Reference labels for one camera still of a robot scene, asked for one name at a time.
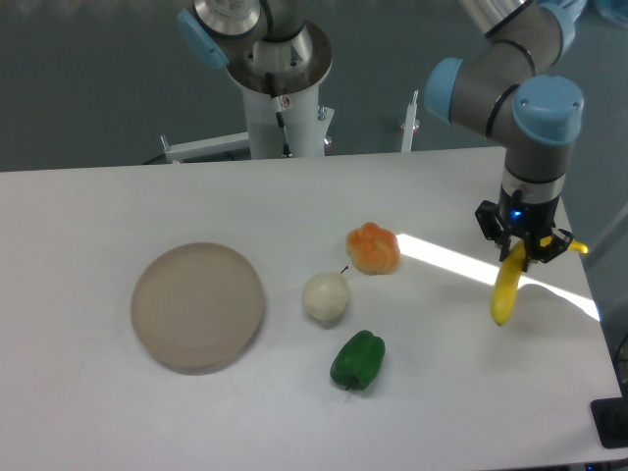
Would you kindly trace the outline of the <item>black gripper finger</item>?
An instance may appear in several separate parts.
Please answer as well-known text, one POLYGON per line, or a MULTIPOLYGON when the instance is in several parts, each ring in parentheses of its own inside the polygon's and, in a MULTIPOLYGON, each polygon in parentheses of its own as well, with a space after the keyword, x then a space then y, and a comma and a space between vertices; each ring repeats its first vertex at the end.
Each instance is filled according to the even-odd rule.
POLYGON ((498 260, 503 262, 511 250, 513 228, 510 219, 511 202, 508 199, 493 203, 483 200, 475 210, 475 217, 483 237, 499 250, 498 260))
POLYGON ((523 237, 524 262, 522 271, 526 273, 533 263, 547 264, 564 253, 574 241, 574 235, 564 229, 540 237, 527 232, 523 237))

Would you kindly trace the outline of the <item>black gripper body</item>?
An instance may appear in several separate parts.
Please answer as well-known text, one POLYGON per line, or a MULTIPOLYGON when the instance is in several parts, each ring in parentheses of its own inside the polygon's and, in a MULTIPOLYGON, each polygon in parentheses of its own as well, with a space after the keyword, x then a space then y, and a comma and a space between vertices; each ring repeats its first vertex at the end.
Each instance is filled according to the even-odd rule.
POLYGON ((503 188, 497 203, 497 221, 501 233, 497 245, 504 245, 509 236, 523 238, 526 233, 541 239, 549 236, 554 226, 554 216, 559 197, 543 203, 512 202, 512 196, 503 188))

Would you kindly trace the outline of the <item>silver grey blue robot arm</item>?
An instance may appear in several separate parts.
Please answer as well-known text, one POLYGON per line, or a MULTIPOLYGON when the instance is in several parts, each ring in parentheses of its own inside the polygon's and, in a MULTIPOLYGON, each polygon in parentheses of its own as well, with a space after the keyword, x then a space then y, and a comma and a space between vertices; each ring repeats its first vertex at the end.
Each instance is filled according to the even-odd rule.
MULTIPOLYGON (((554 215, 580 133, 584 97, 548 69, 570 47, 575 27, 551 4, 467 1, 464 9, 489 40, 473 61, 441 60, 424 87, 436 117, 505 149, 497 202, 475 216, 502 256, 521 240, 525 262, 548 263, 574 244, 554 215)), ((325 152, 330 113, 318 103, 333 51, 299 1, 194 1, 177 17, 187 47, 239 86, 255 159, 325 152)))

